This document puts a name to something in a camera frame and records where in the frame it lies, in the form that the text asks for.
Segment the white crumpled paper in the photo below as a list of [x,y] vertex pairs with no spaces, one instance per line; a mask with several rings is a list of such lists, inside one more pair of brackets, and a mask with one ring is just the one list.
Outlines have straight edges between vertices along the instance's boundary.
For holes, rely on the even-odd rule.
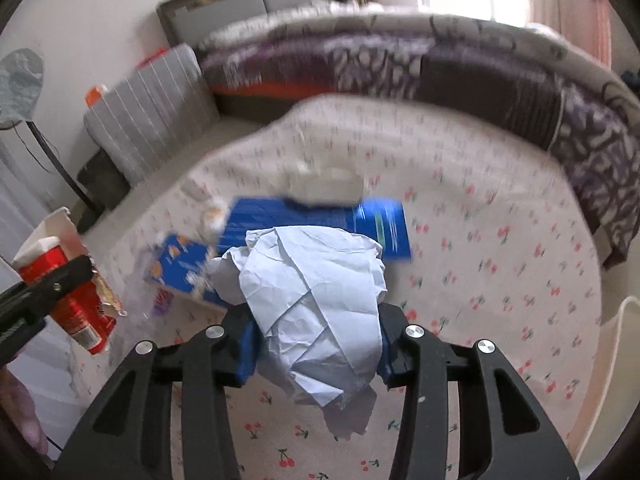
[[249,304],[264,335],[258,371],[321,406],[335,436],[363,434],[382,353],[382,247],[319,226],[247,231],[246,244],[217,258],[214,283],[223,300]]

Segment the gray striped pillow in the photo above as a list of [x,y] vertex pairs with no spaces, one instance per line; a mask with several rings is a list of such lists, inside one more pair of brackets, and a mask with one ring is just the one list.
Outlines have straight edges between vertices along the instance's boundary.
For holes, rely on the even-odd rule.
[[120,82],[84,115],[89,135],[132,186],[219,120],[195,54],[185,44]]

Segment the purple patterned blanket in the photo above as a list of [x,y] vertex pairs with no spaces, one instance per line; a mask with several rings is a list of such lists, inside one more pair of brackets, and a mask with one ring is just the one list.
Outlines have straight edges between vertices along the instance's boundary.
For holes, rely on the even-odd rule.
[[489,121],[547,150],[564,167],[585,218],[626,260],[640,219],[638,140],[611,108],[541,66],[430,36],[350,32],[302,36],[207,54],[215,92],[288,96],[296,87],[441,105]]

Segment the blue cardboard box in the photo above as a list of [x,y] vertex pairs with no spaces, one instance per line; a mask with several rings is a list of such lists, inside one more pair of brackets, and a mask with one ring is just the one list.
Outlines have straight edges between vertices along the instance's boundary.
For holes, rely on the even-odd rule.
[[158,249],[145,279],[200,303],[228,306],[210,286],[205,270],[206,262],[215,256],[215,247],[170,234]]
[[218,253],[244,246],[247,231],[290,225],[344,229],[382,245],[383,261],[411,259],[402,204],[389,198],[366,198],[356,207],[309,208],[280,198],[240,197],[218,241]]

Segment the black pole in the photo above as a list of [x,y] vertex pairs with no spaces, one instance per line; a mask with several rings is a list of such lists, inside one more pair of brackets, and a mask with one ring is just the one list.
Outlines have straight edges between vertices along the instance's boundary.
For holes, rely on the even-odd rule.
[[82,189],[80,189],[78,184],[76,184],[76,181],[73,180],[71,175],[69,175],[66,172],[64,166],[57,159],[56,155],[51,151],[51,148],[47,144],[47,141],[45,140],[45,138],[40,133],[40,130],[38,129],[38,127],[31,121],[26,121],[26,123],[27,123],[27,126],[29,127],[31,133],[35,137],[36,141],[38,142],[38,144],[42,148],[42,151],[45,153],[45,155],[47,155],[47,157],[49,158],[49,160],[53,164],[54,168],[56,168],[58,170],[58,173],[62,176],[62,178],[65,179],[65,182],[67,184],[69,184],[69,187],[74,190],[75,194],[80,197],[80,200],[82,200],[84,202],[84,204],[91,211],[93,211],[93,212],[95,212],[96,214],[99,215],[102,212],[100,210],[100,208],[98,208],[98,206],[95,205],[95,202],[93,200],[91,200],[87,195],[85,195],[84,191],[82,191]]

